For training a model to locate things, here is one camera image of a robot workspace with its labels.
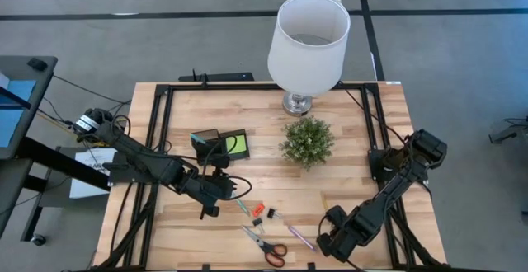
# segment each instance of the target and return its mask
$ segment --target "concrete floor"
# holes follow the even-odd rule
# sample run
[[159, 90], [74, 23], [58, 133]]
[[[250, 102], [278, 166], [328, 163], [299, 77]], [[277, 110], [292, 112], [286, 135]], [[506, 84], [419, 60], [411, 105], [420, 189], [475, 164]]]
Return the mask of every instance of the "concrete floor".
[[[276, 10], [284, 0], [0, 0], [0, 15]], [[360, 9], [359, 0], [342, 0]], [[528, 0], [369, 0], [371, 9], [528, 7]], [[374, 80], [365, 27], [352, 17], [343, 79]], [[526, 271], [526, 148], [493, 146], [488, 133], [528, 108], [528, 16], [375, 16], [387, 80], [403, 82], [415, 128], [449, 145], [430, 173], [445, 253], [456, 267]], [[0, 21], [0, 54], [54, 55], [56, 73], [120, 100], [141, 81], [176, 81], [201, 72], [251, 71], [269, 80], [266, 57], [274, 17], [127, 21]], [[112, 102], [53, 80], [47, 93], [64, 118]], [[51, 111], [43, 103], [42, 109]], [[37, 118], [30, 136], [72, 146]], [[44, 169], [36, 170], [42, 174]], [[24, 191], [21, 200], [34, 193]], [[37, 232], [46, 247], [19, 242], [31, 203], [16, 208], [0, 240], [1, 271], [83, 269], [97, 244], [105, 197], [75, 209], [46, 209]]]

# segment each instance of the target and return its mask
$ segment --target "black floor stripe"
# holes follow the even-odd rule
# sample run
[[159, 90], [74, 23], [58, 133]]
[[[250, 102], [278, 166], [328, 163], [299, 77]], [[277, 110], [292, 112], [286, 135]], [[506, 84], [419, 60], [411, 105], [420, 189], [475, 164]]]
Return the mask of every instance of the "black floor stripe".
[[528, 14], [528, 8], [372, 10], [372, 16], [473, 16]]
[[374, 60], [374, 71], [376, 79], [379, 81], [385, 80], [383, 73], [383, 66], [381, 65], [380, 51], [378, 50], [378, 42], [376, 41], [376, 34], [374, 32], [374, 25], [372, 24], [372, 18], [370, 17], [370, 9], [368, 0], [361, 1], [361, 10], [363, 12], [363, 20], [365, 21], [365, 29], [367, 40], [369, 41], [370, 53]]
[[[244, 12], [159, 12], [159, 13], [96, 13], [65, 15], [4, 15], [0, 21], [81, 21], [81, 20], [150, 20], [150, 19], [187, 19], [187, 18], [230, 18], [277, 16], [278, 11]], [[362, 11], [349, 10], [351, 16], [360, 16]]]

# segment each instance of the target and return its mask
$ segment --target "potted plant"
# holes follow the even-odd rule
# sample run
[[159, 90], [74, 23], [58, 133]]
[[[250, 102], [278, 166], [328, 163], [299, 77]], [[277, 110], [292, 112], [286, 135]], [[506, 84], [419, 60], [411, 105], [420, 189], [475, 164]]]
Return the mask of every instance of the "potted plant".
[[306, 171], [314, 165], [324, 164], [326, 158], [332, 156], [330, 148], [335, 138], [330, 132], [330, 124], [310, 116], [285, 125], [283, 130], [286, 141], [279, 144], [282, 156], [302, 165]]

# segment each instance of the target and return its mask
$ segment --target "pink pen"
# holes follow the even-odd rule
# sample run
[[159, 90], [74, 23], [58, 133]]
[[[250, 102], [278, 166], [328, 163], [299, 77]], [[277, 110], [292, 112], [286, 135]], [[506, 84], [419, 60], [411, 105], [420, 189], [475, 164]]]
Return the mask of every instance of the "pink pen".
[[306, 244], [306, 246], [311, 249], [313, 252], [317, 252], [317, 250], [315, 249], [315, 247], [313, 245], [310, 244], [310, 242], [308, 242], [308, 240], [304, 239], [304, 237], [299, 233], [299, 231], [295, 230], [293, 227], [291, 226], [288, 226], [288, 230], [290, 230], [290, 232], [292, 234], [294, 234], [296, 237], [298, 237], [300, 240], [302, 240], [302, 242], [304, 242], [304, 244]]

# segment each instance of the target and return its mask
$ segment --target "scissor blade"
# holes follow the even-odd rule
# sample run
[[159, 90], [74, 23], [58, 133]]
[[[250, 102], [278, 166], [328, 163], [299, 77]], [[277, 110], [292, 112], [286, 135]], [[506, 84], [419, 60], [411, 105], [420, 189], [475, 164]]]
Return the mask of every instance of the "scissor blade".
[[246, 234], [250, 236], [250, 238], [253, 239], [256, 243], [259, 242], [260, 237], [257, 236], [257, 234], [255, 234], [254, 232], [252, 232], [252, 230], [250, 230], [248, 227], [242, 226], [242, 230], [244, 230]]

